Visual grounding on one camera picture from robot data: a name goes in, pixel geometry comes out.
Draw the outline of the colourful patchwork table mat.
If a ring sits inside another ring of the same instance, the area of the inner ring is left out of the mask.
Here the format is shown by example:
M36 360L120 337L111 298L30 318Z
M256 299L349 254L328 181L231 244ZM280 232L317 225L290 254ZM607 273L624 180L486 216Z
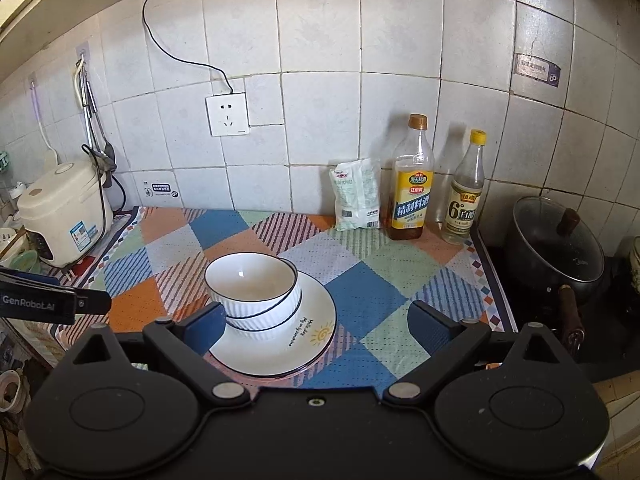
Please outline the colourful patchwork table mat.
M206 268L235 252L290 260L326 288L337 312L329 347L283 377L239 374L206 354L252 387L389 387L429 356L408 329L416 300L452 320L507 332L472 240L454 246L428 230L394 242L379 230L337 231L330 218L313 214L141 207L118 217L80 263L51 276L64 286L104 290L112 306L103 322L119 333L137 332L161 316L179 321L206 306Z

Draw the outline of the hanging kitchen utensils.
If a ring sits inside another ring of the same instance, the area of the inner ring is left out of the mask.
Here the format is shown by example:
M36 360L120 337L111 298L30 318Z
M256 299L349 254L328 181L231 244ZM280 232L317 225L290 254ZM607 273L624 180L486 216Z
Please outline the hanging kitchen utensils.
M76 62L74 73L76 99L84 118L86 151L89 153L89 157L93 160L96 168L98 168L99 174L104 177L104 188L110 188L113 185L113 176L117 169L116 156L113 145L107 139L99 116L87 67L85 53L81 52Z

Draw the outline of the cream enamel milk pot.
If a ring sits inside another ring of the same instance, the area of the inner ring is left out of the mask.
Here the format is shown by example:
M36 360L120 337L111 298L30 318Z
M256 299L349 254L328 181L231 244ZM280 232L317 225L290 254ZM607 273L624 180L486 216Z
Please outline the cream enamel milk pot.
M640 236L636 236L631 243L629 252L631 276L635 282L640 278Z

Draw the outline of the purple wall sticker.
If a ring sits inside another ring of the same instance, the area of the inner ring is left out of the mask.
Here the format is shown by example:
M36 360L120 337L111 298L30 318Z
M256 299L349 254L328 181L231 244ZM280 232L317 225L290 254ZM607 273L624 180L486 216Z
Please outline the purple wall sticker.
M146 197L171 197L177 198L179 192L168 182L143 182L143 192Z

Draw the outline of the white green salt bag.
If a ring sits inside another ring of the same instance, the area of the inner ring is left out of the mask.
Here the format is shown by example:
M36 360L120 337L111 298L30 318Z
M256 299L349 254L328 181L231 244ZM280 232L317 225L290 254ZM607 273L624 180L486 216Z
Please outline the white green salt bag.
M337 231L380 227L380 172L380 162L370 158L341 162L329 171Z

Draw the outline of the white ribbed bowl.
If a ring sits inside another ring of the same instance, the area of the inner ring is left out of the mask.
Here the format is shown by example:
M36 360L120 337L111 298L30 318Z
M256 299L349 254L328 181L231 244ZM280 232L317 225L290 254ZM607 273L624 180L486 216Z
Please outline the white ribbed bowl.
M221 256L205 270L211 292L240 301L274 299L294 284L292 271L282 259L259 252L235 252Z
M274 299L228 307L226 323L232 330L250 339L266 341L282 336L298 321L303 303L299 272L290 260L282 259L282 262L293 273L292 288Z
M233 327L249 332L261 332L292 318L302 300L302 291L299 284L295 284L289 292L277 298L258 301L224 298L216 292L211 292L210 296L224 307L227 322Z

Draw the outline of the grey wall label sticker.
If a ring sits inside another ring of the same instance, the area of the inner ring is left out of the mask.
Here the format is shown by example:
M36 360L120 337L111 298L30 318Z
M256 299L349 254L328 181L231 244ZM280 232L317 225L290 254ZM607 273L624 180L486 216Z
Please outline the grey wall label sticker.
M515 55L514 73L558 88L561 67L536 55L517 53Z

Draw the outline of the oil bottle yellow label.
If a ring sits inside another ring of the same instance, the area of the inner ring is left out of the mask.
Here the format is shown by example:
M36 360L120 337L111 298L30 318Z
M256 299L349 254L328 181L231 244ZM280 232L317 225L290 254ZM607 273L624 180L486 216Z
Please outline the oil bottle yellow label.
M422 236L435 165L427 133L427 117L410 114L408 133L394 151L385 217L386 234L391 240L416 240Z

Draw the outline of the black pot glass lid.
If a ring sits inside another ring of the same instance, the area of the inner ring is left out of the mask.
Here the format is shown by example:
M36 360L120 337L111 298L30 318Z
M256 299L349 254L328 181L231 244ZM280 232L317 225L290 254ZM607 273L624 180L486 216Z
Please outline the black pot glass lid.
M544 196L519 198L508 231L509 263L526 298L526 321L554 330L570 354L584 344L578 295L601 281L604 253L577 210Z

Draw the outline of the vinegar bottle yellow cap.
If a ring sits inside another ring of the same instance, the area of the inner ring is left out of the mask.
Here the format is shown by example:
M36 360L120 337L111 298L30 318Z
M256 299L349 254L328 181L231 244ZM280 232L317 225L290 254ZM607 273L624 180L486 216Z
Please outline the vinegar bottle yellow cap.
M447 243L459 245L468 237L483 193L484 146L487 134L472 129L470 144L451 180L448 207L442 228Z

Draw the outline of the white rice cooker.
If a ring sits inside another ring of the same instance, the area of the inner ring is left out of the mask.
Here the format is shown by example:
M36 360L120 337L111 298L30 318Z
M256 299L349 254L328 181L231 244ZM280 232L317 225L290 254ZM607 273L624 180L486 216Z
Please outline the white rice cooker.
M92 162L58 165L26 188L17 201L29 241L55 268L80 260L108 233L113 213Z

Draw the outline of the white wall socket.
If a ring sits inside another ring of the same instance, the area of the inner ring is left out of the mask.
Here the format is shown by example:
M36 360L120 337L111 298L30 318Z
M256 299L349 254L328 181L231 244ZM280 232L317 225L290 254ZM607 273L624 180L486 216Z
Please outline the white wall socket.
M250 132L245 93L208 96L205 105L212 136L245 136Z

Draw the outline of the white sunshine plate black rim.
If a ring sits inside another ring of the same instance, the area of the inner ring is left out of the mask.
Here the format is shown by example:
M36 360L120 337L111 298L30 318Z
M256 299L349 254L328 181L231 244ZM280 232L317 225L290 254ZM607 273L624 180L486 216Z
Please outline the white sunshine plate black rim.
M302 300L287 326L269 339L242 335L228 326L209 353L223 366L258 378L283 377L310 365L329 347L337 329L337 312L326 288L312 276L299 274Z

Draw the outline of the black gas stove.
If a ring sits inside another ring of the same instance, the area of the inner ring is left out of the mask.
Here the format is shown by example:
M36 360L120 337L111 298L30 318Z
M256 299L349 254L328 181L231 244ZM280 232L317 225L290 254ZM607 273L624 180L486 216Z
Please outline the black gas stove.
M521 271L505 247L487 245L477 228L472 241L508 332L539 322L566 344L567 331L581 328L582 342L567 350L592 382L639 377L639 292L627 258L606 257L600 280L581 288Z

